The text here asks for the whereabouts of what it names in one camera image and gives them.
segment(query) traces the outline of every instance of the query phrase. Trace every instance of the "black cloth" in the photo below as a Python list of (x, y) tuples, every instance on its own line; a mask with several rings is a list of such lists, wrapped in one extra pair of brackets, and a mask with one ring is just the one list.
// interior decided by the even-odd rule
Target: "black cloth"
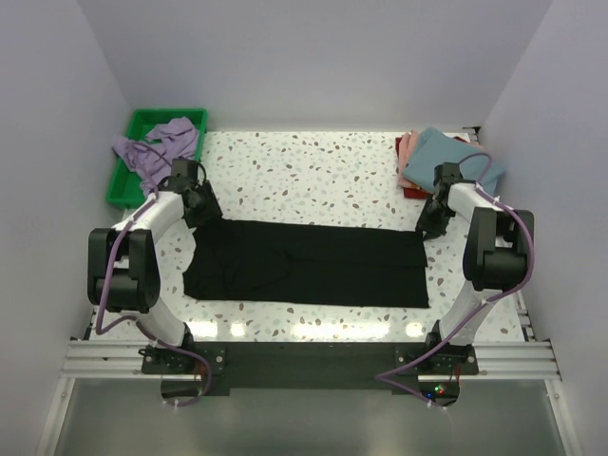
[(417, 233), (220, 219), (194, 238), (183, 288), (195, 299), (428, 307)]

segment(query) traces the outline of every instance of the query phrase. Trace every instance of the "terrazzo table surface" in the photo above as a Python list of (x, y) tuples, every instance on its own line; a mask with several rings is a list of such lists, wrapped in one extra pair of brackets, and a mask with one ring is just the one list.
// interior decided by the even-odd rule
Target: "terrazzo table surface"
[[(228, 219), (413, 230), (423, 201), (396, 186), (396, 132), (211, 132), (201, 160)], [(183, 294), (181, 274), (195, 249), (180, 220), (157, 242), (161, 297), (196, 340), (422, 341), (464, 282), (468, 224), (453, 218), (425, 242), (429, 309), (276, 302), (200, 301)], [(476, 342), (524, 341), (515, 300), (503, 299)], [(106, 322), (116, 318), (106, 314)], [(91, 339), (141, 341), (130, 323)]]

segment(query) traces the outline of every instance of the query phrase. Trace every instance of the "gray floor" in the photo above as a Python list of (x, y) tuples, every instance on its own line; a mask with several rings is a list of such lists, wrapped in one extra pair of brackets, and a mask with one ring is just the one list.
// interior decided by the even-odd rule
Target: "gray floor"
[(564, 454), (543, 382), (468, 382), (449, 417), (384, 391), (251, 389), (176, 413), (159, 387), (78, 382), (57, 454)]

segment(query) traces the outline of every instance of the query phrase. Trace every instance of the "lavender cloth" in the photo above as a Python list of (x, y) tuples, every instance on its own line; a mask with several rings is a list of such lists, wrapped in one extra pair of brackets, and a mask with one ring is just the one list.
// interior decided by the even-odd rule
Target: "lavender cloth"
[[(135, 171), (140, 178), (143, 194), (148, 194), (162, 178), (171, 174), (171, 166), (167, 162), (173, 159), (194, 159), (194, 153), (199, 143), (199, 131), (189, 119), (181, 117), (169, 123), (159, 123), (145, 135), (147, 141), (161, 140), (160, 143), (148, 144), (129, 140), (124, 136), (114, 137), (112, 149), (126, 164), (129, 171)], [(142, 167), (148, 172), (154, 182), (146, 178)]]

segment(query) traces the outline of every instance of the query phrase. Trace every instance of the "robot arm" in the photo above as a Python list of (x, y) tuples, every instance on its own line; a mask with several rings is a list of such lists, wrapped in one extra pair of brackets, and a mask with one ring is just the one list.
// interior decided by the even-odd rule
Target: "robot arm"
[(198, 174), (196, 161), (173, 160), (171, 176), (158, 197), (153, 194), (148, 197), (142, 207), (156, 201), (139, 218), (133, 220), (131, 216), (112, 228), (93, 230), (88, 239), (87, 293), (92, 304), (100, 305), (112, 244), (132, 222), (113, 265), (105, 308), (136, 317), (149, 335), (174, 347), (187, 344), (189, 339), (184, 341), (184, 337), (190, 332), (161, 298), (154, 244), (179, 219), (185, 219), (189, 227), (196, 227), (221, 217), (211, 184), (207, 180), (200, 184)]
[[(435, 192), (427, 199), (416, 230), (425, 233), (426, 239), (436, 238), (446, 233), (449, 219), (456, 213), (470, 223), (463, 257), (466, 281), (449, 312), (435, 325), (434, 337), (443, 340), (467, 315), (484, 306), (449, 341), (451, 346), (470, 346), (498, 302), (487, 300), (515, 288), (526, 277), (529, 246), (520, 224), (496, 203), (484, 198), (477, 182), (464, 180), (458, 164), (437, 166), (434, 183)], [(532, 213), (514, 212), (533, 237)]]

